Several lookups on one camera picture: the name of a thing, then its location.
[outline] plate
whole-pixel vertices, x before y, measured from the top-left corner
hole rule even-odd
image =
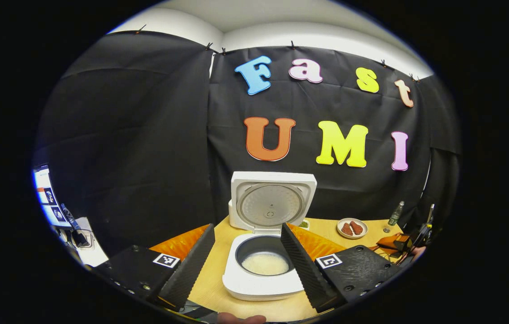
[[[350,223],[351,221],[354,221],[355,223],[362,226],[363,232],[360,235],[349,235],[349,234],[342,232],[342,227],[344,226],[344,224]],[[359,238],[363,237],[364,235],[366,235],[366,233],[368,233],[368,226],[366,226],[366,224],[364,224],[363,221],[358,220],[358,219],[341,219],[338,221],[338,224],[336,225],[336,229],[338,230],[338,233],[340,235],[344,236],[347,239],[359,239]]]

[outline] rice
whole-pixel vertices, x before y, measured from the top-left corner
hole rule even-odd
[[[275,254],[252,254],[242,262],[242,266],[257,275],[280,275],[288,271],[288,263]]]

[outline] black curtain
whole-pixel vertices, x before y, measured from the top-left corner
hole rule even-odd
[[[413,221],[407,225],[411,229],[425,222],[434,203],[433,226],[440,230],[450,215],[458,191],[462,168],[462,129],[454,99],[438,76],[434,74],[422,79],[419,91],[427,107],[430,126],[431,168],[427,186],[413,213]]]
[[[270,88],[248,95],[242,75],[234,72],[241,64],[266,55],[272,62]],[[295,80],[288,71],[294,59],[320,64],[324,80],[314,84]],[[373,70],[380,89],[373,94],[357,85],[357,68]],[[410,88],[414,107],[401,100],[396,80]],[[405,201],[401,224],[407,223],[421,199],[431,161],[431,140],[427,116],[432,108],[423,100],[420,85],[392,67],[356,55],[307,47],[257,47],[217,54],[208,104],[208,142],[214,205],[218,219],[228,215],[230,180],[234,171],[276,171],[314,174],[318,188],[308,217],[362,220],[387,219],[400,201]],[[246,151],[247,117],[269,120],[263,144],[274,149],[278,143],[276,118],[296,121],[290,151],[282,160],[265,162]],[[353,125],[368,128],[364,168],[346,164],[316,162],[322,147],[320,121],[334,121],[346,136]],[[406,171],[394,171],[393,131],[407,133]]]
[[[112,33],[62,76],[34,164],[87,216],[109,257],[215,221],[207,167],[213,51],[163,33]]]

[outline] screen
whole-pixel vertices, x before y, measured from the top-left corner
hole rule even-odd
[[[52,189],[48,165],[35,168],[33,173],[38,200],[48,222],[54,226],[72,228]]]

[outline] hand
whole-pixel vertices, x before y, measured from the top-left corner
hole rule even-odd
[[[412,254],[413,254],[413,258],[412,258],[412,262],[416,261],[424,252],[425,250],[427,249],[426,246],[422,246],[422,247],[415,247],[413,250],[412,250]]]
[[[264,324],[265,322],[266,317],[262,315],[250,316],[243,320],[239,320],[236,316],[228,312],[220,312],[216,319],[216,324]]]

